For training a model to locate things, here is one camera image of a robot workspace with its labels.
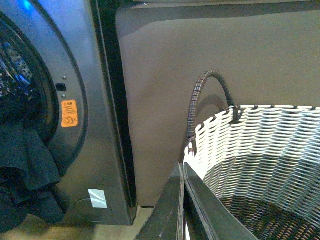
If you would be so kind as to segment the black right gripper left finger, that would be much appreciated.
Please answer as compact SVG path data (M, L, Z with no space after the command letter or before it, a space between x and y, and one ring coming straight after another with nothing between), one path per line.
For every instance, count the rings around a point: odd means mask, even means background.
M185 180L182 164L177 163L150 217L137 240L182 240L184 238Z

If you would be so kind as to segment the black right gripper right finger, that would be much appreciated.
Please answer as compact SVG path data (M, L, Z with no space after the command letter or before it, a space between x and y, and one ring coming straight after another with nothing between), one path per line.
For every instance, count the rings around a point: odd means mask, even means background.
M185 163L185 236L188 240L256 240Z

